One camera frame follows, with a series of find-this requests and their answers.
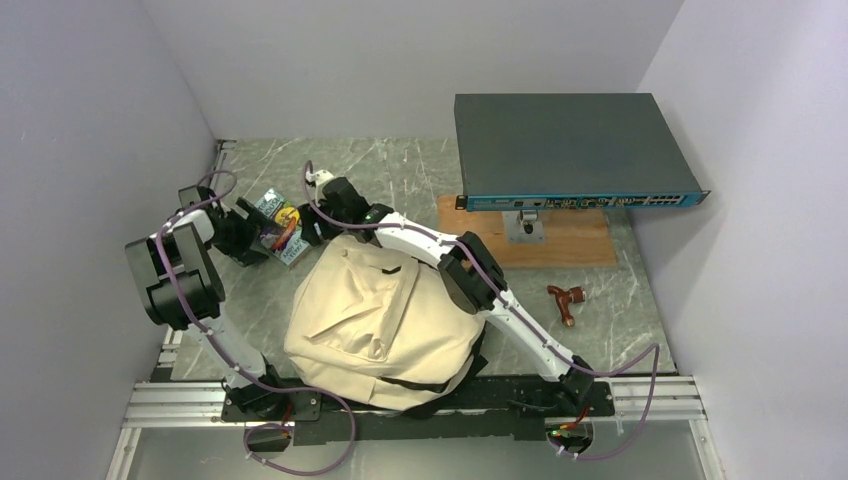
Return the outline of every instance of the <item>blue switch front panel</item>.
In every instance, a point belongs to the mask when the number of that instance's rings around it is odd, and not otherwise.
[[[709,194],[703,192],[664,192],[661,195],[475,195],[459,197],[458,207],[469,212],[504,210],[581,210],[590,208],[691,207]]]

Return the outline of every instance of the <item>marble floor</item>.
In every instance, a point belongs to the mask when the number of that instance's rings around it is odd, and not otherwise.
[[[410,219],[435,228],[439,195],[462,193],[455,138],[330,138],[239,141],[227,167],[239,175],[230,207],[238,196],[254,202],[269,188],[303,202],[300,175],[304,162],[316,169],[345,175],[370,202],[392,206]],[[653,342],[660,344],[660,371],[674,372],[636,239],[625,211],[607,211],[607,223],[618,264],[605,268],[506,269],[510,288],[522,305],[563,345],[596,370],[626,363]],[[242,268],[217,251],[211,252],[227,292],[226,310],[234,323],[285,376],[294,370],[282,344],[294,290],[320,256],[311,249],[291,267],[271,259]],[[555,302],[545,291],[554,284],[582,285],[588,300],[571,309],[577,326],[566,329]],[[526,358],[490,329],[483,346],[489,365],[482,375],[534,373]],[[650,356],[633,372],[649,372]],[[217,379],[222,376],[197,344],[184,337],[172,378]]]

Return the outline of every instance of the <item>wooden block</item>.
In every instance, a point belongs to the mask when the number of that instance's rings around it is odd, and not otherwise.
[[[545,210],[545,242],[507,241],[501,212],[456,210],[456,196],[439,197],[439,231],[480,236],[502,267],[610,267],[617,263],[607,222],[600,210]]]

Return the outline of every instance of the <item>beige bag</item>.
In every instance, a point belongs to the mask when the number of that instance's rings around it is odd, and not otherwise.
[[[405,410],[453,391],[483,326],[432,268],[342,235],[295,293],[285,351],[308,385]]]

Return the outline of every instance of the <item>copper pipe fitting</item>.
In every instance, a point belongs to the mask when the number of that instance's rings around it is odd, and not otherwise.
[[[569,303],[583,303],[586,301],[586,290],[583,287],[573,287],[568,290],[563,290],[554,285],[548,285],[548,293],[553,295],[559,307],[559,313],[562,316],[562,323],[566,327],[574,326],[574,317],[568,311]]]

